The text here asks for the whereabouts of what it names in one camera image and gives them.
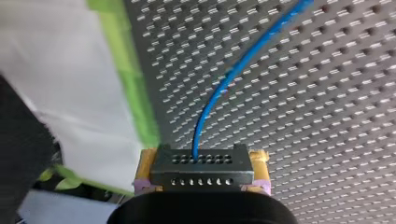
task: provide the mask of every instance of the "hole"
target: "hole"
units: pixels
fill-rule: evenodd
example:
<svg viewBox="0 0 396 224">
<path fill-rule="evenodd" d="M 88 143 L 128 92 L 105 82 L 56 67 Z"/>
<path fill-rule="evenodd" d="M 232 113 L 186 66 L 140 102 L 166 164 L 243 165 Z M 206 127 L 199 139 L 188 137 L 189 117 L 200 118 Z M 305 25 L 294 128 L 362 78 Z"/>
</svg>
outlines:
<svg viewBox="0 0 396 224">
<path fill-rule="evenodd" d="M 395 51 L 394 49 L 390 49 L 390 50 L 387 51 L 387 54 L 388 54 L 390 57 L 394 57 L 394 56 L 396 55 L 396 51 Z"/>
<path fill-rule="evenodd" d="M 342 54 L 346 54 L 347 53 L 347 48 L 340 48 L 339 50 L 340 50 L 340 52 Z"/>
<path fill-rule="evenodd" d="M 375 5 L 370 7 L 370 9 L 375 13 L 378 14 L 381 11 L 381 6 L 380 5 Z"/>
<path fill-rule="evenodd" d="M 278 12 L 281 12 L 281 11 L 283 10 L 283 7 L 282 7 L 282 5 L 276 5 L 275 9 L 276 9 Z"/>
<path fill-rule="evenodd" d="M 348 13 L 352 13 L 353 10 L 354 10 L 355 8 L 354 8 L 353 6 L 351 6 L 351 5 L 349 5 L 349 6 L 344 7 L 344 9 L 345 9 Z"/>
<path fill-rule="evenodd" d="M 297 27 L 296 27 L 296 30 L 297 30 L 299 33 L 302 33 L 302 32 L 304 31 L 304 27 L 303 27 L 303 26 L 297 26 Z"/>
<path fill-rule="evenodd" d="M 233 183 L 233 179 L 227 179 L 225 180 L 226 185 L 231 185 Z"/>
<path fill-rule="evenodd" d="M 324 51 L 323 46 L 318 46 L 317 48 L 315 48 L 317 51 L 319 51 L 320 53 Z"/>
<path fill-rule="evenodd" d="M 318 28 L 318 30 L 319 30 L 321 33 L 325 34 L 325 33 L 327 32 L 327 27 L 326 27 L 326 26 L 320 26 L 320 27 Z"/>
<path fill-rule="evenodd" d="M 375 28 L 371 27 L 364 30 L 368 35 L 375 35 Z"/>
<path fill-rule="evenodd" d="M 262 30 L 262 26 L 261 25 L 256 25 L 254 27 L 254 29 L 256 29 L 257 31 L 261 31 Z"/>
<path fill-rule="evenodd" d="M 324 5 L 324 6 L 321 6 L 320 7 L 320 9 L 323 11 L 323 12 L 329 12 L 329 10 L 330 10 L 330 7 L 329 7 L 329 5 Z"/>
<path fill-rule="evenodd" d="M 297 46 L 296 46 L 296 49 L 297 49 L 298 51 L 302 51 L 302 50 L 303 50 L 303 46 L 302 46 L 302 45 L 297 45 Z"/>
<path fill-rule="evenodd" d="M 254 7 L 254 9 L 256 9 L 256 11 L 260 12 L 262 10 L 262 7 L 260 5 L 256 5 Z"/>
<path fill-rule="evenodd" d="M 350 29 L 347 28 L 347 27 L 344 27 L 344 28 L 341 29 L 341 32 L 343 32 L 346 35 L 349 35 L 350 34 Z"/>
<path fill-rule="evenodd" d="M 372 50 L 371 49 L 363 49 L 361 52 L 365 55 L 370 55 L 372 53 Z"/>
<path fill-rule="evenodd" d="M 238 31 L 241 31 L 244 29 L 244 26 L 242 24 L 238 24 L 236 25 L 236 28 L 238 29 Z"/>
<path fill-rule="evenodd" d="M 275 45 L 275 48 L 276 48 L 277 50 L 281 50 L 281 49 L 282 49 L 282 45 L 277 44 L 277 45 Z"/>
<path fill-rule="evenodd" d="M 222 6 L 221 6 L 220 4 L 217 4 L 217 5 L 216 5 L 216 9 L 217 9 L 218 11 L 222 11 Z"/>
</svg>

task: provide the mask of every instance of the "green tape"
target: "green tape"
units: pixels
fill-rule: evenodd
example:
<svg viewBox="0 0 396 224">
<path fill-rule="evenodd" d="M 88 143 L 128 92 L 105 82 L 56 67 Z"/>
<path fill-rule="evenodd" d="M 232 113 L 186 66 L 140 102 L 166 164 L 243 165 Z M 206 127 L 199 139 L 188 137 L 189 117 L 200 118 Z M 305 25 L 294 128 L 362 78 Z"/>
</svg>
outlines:
<svg viewBox="0 0 396 224">
<path fill-rule="evenodd" d="M 156 147 L 160 135 L 145 79 L 134 49 L 131 29 L 122 0 L 87 0 L 97 12 L 134 117 L 134 125 L 145 147 Z"/>
<path fill-rule="evenodd" d="M 74 173 L 72 170 L 67 169 L 66 167 L 64 167 L 62 165 L 55 165 L 54 166 L 54 170 L 59 175 L 64 177 L 64 180 L 62 180 L 58 184 L 58 186 L 56 186 L 57 190 L 74 189 L 74 188 L 77 188 L 80 184 L 84 183 L 86 185 L 90 185 L 90 186 L 96 187 L 98 189 L 109 190 L 109 191 L 112 191 L 112 192 L 115 192 L 115 193 L 118 193 L 118 194 L 123 194 L 123 195 L 129 196 L 129 197 L 133 197 L 134 196 L 134 194 L 131 191 L 114 188 L 114 187 L 111 187 L 109 185 L 104 185 L 104 184 L 100 184 L 100 183 L 95 182 L 95 181 L 91 181 L 89 179 L 81 178 L 76 173 Z"/>
</svg>

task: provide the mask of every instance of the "gray surface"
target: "gray surface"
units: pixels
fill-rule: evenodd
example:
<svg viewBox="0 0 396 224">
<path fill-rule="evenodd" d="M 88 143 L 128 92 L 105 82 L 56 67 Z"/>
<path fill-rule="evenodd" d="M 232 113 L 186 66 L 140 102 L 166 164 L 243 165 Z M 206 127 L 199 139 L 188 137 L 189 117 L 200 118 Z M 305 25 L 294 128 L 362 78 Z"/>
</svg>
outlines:
<svg viewBox="0 0 396 224">
<path fill-rule="evenodd" d="M 219 79 L 295 1 L 125 1 L 163 141 L 190 148 Z M 396 7 L 316 0 L 223 94 L 203 148 L 270 152 L 301 223 L 395 223 Z"/>
<path fill-rule="evenodd" d="M 31 190 L 19 213 L 28 224 L 105 224 L 116 208 L 114 203 Z"/>
</svg>

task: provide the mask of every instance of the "black object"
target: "black object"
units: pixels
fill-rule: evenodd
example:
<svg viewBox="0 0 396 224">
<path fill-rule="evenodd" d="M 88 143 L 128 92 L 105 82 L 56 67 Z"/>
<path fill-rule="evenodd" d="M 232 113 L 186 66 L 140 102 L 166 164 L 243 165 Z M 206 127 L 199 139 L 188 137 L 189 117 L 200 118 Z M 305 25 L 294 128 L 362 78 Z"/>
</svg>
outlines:
<svg viewBox="0 0 396 224">
<path fill-rule="evenodd" d="M 240 190 L 253 182 L 253 168 L 245 145 L 233 149 L 202 149 L 192 159 L 187 149 L 160 146 L 150 168 L 150 182 L 164 190 Z"/>
<path fill-rule="evenodd" d="M 0 75 L 0 223 L 15 223 L 27 191 L 50 165 L 53 139 Z"/>
<path fill-rule="evenodd" d="M 268 223 L 296 224 L 279 201 L 252 192 L 154 192 L 132 198 L 108 224 Z"/>
</svg>

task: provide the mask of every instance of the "wire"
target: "wire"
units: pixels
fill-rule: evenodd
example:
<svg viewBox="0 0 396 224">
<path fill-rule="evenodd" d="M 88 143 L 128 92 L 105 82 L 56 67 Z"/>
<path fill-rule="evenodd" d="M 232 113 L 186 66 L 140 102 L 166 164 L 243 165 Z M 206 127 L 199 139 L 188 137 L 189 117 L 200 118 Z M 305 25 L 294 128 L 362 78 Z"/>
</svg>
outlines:
<svg viewBox="0 0 396 224">
<path fill-rule="evenodd" d="M 262 49 L 262 47 L 267 44 L 273 35 L 279 33 L 282 27 L 291 21 L 293 17 L 303 12 L 314 0 L 300 0 L 291 10 L 289 10 L 285 15 L 283 15 L 274 25 L 269 28 L 260 38 L 254 43 L 254 45 L 243 55 L 243 57 L 233 66 L 233 69 L 224 78 L 218 87 L 215 89 L 209 101 L 207 102 L 204 110 L 202 111 L 200 118 L 198 118 L 197 124 L 195 126 L 194 137 L 192 139 L 192 157 L 198 159 L 198 147 L 199 139 L 201 137 L 202 129 L 204 128 L 204 123 L 206 117 L 209 115 L 210 110 L 216 104 L 221 92 L 228 87 L 231 81 L 242 72 L 245 66 L 250 62 L 250 60 L 257 54 L 257 52 Z"/>
</svg>

